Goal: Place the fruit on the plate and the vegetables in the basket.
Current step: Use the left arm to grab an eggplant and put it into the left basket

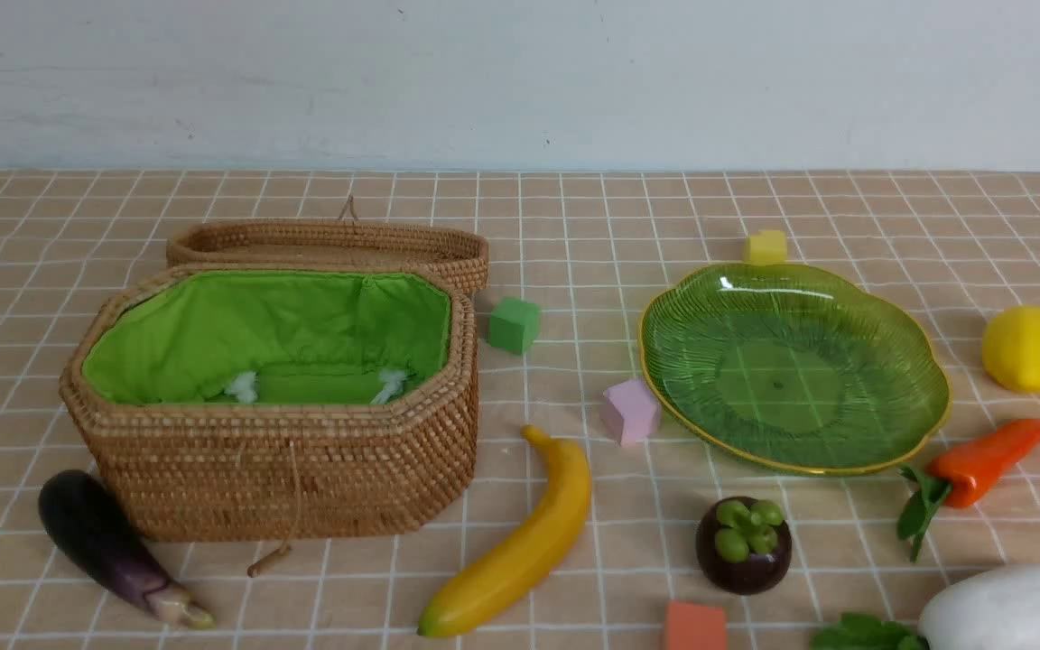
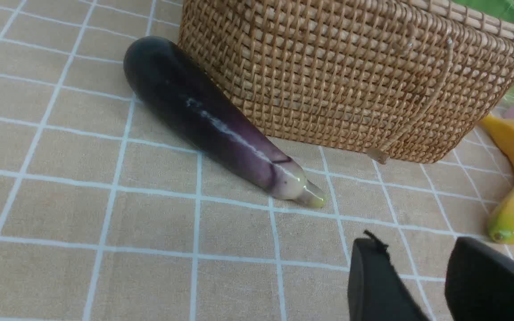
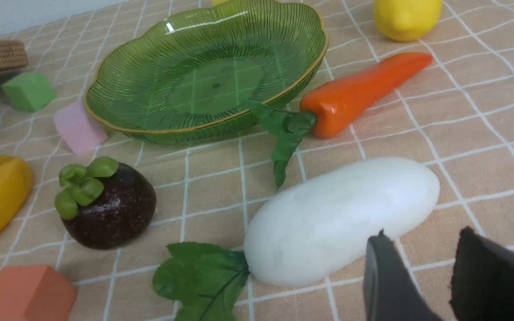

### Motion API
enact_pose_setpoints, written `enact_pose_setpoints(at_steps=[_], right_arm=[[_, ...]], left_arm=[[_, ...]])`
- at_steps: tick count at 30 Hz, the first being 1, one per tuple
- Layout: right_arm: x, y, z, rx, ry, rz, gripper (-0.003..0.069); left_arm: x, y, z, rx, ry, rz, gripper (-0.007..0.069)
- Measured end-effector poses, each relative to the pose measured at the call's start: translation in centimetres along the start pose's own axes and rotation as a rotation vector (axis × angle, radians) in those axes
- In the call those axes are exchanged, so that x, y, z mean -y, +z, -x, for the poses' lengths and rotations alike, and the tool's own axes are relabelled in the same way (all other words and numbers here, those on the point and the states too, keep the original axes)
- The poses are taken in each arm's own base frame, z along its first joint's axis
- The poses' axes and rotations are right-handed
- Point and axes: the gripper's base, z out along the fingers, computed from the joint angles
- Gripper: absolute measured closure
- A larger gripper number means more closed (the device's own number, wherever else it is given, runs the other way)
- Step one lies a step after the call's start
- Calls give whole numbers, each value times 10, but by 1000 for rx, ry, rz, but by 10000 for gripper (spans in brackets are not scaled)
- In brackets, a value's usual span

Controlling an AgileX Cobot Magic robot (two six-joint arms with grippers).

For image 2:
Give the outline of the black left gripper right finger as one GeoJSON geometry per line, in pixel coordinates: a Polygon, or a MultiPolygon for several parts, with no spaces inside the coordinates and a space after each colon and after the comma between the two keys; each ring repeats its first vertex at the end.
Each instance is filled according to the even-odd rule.
{"type": "Polygon", "coordinates": [[[448,260],[444,294],[455,321],[514,321],[514,260],[461,236],[448,260]]]}

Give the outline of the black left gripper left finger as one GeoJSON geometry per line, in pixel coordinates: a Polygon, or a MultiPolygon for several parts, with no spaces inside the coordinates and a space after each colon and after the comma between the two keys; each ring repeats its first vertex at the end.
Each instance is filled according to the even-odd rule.
{"type": "Polygon", "coordinates": [[[365,230],[353,242],[348,279],[351,321],[427,321],[394,268],[388,244],[365,230]]]}

